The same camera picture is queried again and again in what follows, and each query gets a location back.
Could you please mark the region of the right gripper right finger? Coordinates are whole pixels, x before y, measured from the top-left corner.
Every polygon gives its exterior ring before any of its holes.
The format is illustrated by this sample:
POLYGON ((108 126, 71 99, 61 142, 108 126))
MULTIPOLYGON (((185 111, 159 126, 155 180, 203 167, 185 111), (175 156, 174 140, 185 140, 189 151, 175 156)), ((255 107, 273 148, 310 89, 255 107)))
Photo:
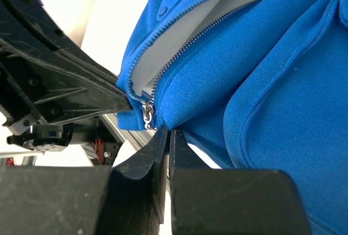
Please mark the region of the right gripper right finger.
POLYGON ((295 183, 278 170, 212 169, 181 130, 170 140, 173 234, 311 234, 295 183))

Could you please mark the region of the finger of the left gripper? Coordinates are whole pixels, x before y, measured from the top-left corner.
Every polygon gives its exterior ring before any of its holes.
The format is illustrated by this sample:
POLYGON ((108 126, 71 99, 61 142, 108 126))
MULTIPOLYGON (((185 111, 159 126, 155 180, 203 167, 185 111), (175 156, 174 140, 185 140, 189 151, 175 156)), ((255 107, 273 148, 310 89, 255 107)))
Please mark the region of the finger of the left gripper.
POLYGON ((9 128, 130 111, 117 76, 92 60, 39 0, 1 0, 1 112, 9 128))

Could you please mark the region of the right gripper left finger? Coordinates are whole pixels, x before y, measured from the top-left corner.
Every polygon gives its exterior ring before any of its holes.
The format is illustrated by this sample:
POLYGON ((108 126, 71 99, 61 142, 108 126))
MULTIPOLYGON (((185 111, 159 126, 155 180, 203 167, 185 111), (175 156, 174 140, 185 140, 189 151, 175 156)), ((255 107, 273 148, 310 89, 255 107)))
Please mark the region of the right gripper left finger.
POLYGON ((1 234, 157 234, 168 131, 112 168, 1 168, 1 234))

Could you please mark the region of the silver zipper slider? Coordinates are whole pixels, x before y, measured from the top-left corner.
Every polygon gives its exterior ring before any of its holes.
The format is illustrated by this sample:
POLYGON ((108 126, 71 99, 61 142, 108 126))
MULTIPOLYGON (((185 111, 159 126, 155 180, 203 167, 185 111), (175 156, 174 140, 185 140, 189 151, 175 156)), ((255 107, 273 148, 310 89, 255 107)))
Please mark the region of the silver zipper slider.
POLYGON ((145 102, 142 105, 142 114, 143 114, 144 128, 151 132, 156 132, 157 129, 152 125, 153 116, 154 116, 154 107, 153 107, 152 101, 145 102))

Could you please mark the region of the blue zip jacket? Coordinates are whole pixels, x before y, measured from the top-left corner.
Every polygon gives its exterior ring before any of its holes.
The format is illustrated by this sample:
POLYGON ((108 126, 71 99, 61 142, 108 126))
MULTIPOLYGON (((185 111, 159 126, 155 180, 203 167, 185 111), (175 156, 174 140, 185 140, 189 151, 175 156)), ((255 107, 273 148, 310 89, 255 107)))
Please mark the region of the blue zip jacket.
POLYGON ((347 234, 347 0, 148 0, 116 83, 121 129, 181 128, 230 169, 295 181, 314 234, 347 234))

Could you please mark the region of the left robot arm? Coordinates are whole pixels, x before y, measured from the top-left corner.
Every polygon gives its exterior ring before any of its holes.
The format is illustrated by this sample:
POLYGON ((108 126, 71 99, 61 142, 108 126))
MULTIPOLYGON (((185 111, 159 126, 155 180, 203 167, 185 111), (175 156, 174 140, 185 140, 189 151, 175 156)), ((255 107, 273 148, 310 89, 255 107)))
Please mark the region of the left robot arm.
POLYGON ((1 112, 10 145, 33 151, 90 148, 109 165, 120 147, 102 116, 130 111, 117 76, 92 60, 40 0, 1 0, 1 112))

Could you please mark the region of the aluminium table frame rail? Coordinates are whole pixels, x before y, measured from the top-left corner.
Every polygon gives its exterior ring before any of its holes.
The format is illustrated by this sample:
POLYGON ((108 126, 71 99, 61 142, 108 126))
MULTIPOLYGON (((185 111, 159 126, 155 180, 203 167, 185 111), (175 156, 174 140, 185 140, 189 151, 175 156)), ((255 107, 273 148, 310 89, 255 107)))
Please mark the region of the aluminium table frame rail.
POLYGON ((118 141, 122 142, 120 150, 116 156, 113 166, 117 166, 130 158, 138 150, 144 147, 153 137, 154 133, 150 131, 125 131, 117 126, 115 114, 105 114, 100 116, 101 121, 118 141))

